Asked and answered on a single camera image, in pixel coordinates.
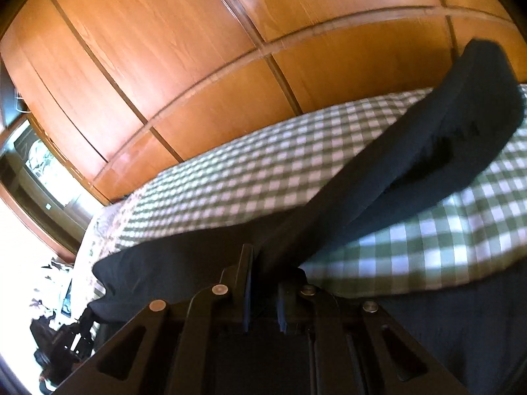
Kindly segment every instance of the bed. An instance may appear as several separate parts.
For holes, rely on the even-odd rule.
[[[527,85],[520,88],[527,102]],[[73,269],[72,316],[104,294],[91,273],[98,260],[147,240],[306,203],[430,90],[346,102],[264,128],[171,167],[102,209]],[[436,290],[505,269],[527,255],[526,164],[524,121],[465,190],[302,268],[313,284],[348,298]]]

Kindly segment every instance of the triangular cutout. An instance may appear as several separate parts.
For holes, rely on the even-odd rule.
[[[137,327],[115,346],[98,364],[99,372],[119,380],[126,380],[147,329]]]
[[[400,381],[406,382],[428,371],[426,364],[388,326],[383,328],[383,339]]]

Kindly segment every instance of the clothes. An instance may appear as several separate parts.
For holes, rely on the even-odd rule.
[[[93,267],[106,295],[90,303],[108,321],[132,318],[151,300],[187,300],[259,250],[254,277],[272,286],[291,266],[426,209],[466,187],[523,120],[507,58],[473,40],[442,84],[368,145],[306,205],[231,227],[136,245]]]

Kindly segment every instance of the black metal frame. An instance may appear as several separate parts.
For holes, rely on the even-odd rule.
[[[238,266],[224,269],[219,284],[190,302],[150,303],[56,394],[216,393],[214,362],[222,356],[212,353],[214,340],[261,331],[253,327],[258,320],[273,321],[274,331],[285,336],[305,338],[308,355],[298,360],[309,366],[313,395],[468,394],[375,302],[334,297],[308,285],[300,269],[278,286],[272,299],[276,317],[251,318],[252,259],[252,246],[244,245]],[[70,340],[68,333],[54,344],[69,354]],[[247,377],[247,371],[240,373]]]

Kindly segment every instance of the gingham fabric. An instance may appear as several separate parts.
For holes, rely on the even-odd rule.
[[[526,99],[527,85],[521,86]],[[128,199],[102,258],[157,237],[306,203],[430,89],[390,93],[287,120],[162,172]],[[310,282],[344,297],[466,283],[527,254],[527,124],[470,187],[433,209],[318,254]],[[94,284],[99,297],[102,287]]]

